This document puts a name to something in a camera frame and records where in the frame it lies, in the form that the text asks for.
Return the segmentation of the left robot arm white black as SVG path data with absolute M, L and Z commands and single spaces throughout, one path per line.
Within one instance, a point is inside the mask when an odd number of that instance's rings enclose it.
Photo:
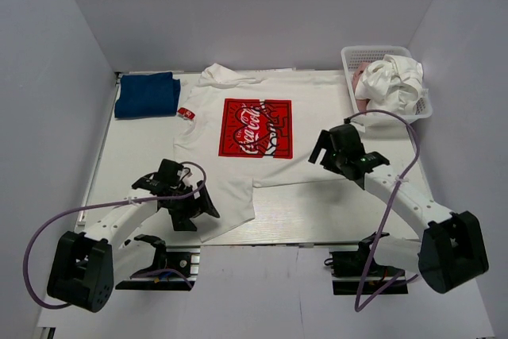
M 162 160 L 157 171 L 141 176 L 109 212 L 80 233 L 66 232 L 58 241 L 47 293 L 68 305 L 100 311 L 124 280 L 170 271 L 165 240 L 140 228 L 166 210 L 176 231 L 195 231 L 202 214 L 219 218 L 206 189 L 206 177 L 192 181 L 198 164 Z

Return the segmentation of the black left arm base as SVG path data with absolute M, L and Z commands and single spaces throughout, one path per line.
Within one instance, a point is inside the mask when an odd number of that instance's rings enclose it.
M 144 278 L 128 278 L 115 289 L 119 291 L 190 291 L 198 276 L 199 247 L 168 248 L 162 271 Z

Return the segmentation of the white Coca-Cola t shirt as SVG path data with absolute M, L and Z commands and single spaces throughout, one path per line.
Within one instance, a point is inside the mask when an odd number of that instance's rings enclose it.
M 332 180 L 308 159 L 323 129 L 350 114 L 344 75 L 253 78 L 212 64 L 181 105 L 187 130 L 173 140 L 178 162 L 206 172 L 220 214 L 194 220 L 206 242 L 254 219 L 255 188 Z

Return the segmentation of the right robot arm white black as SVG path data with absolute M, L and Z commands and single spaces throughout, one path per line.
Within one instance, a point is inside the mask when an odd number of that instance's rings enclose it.
M 444 294 L 488 271 L 479 219 L 469 211 L 456 213 L 434 202 L 403 180 L 386 157 L 365 151 L 353 125 L 321 131 L 309 161 L 385 202 L 418 236 L 412 241 L 373 233 L 355 251 L 332 252 L 325 265 L 337 278 L 362 272 L 382 278 L 406 271 Z

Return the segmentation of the pink printed t shirt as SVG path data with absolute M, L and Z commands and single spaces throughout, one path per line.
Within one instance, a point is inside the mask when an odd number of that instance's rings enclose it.
M 363 73 L 369 65 L 368 62 L 362 62 L 352 76 L 353 97 L 359 111 L 366 111 L 371 100 L 371 95 L 362 80 Z

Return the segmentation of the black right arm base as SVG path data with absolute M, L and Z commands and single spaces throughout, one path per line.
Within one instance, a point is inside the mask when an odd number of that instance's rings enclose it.
M 334 295 L 356 294 L 366 259 L 367 256 L 361 255 L 359 251 L 335 251 L 329 254 L 324 260 L 324 266 L 331 271 Z M 372 261 L 362 294 L 372 295 L 399 272 L 400 269 L 381 266 Z

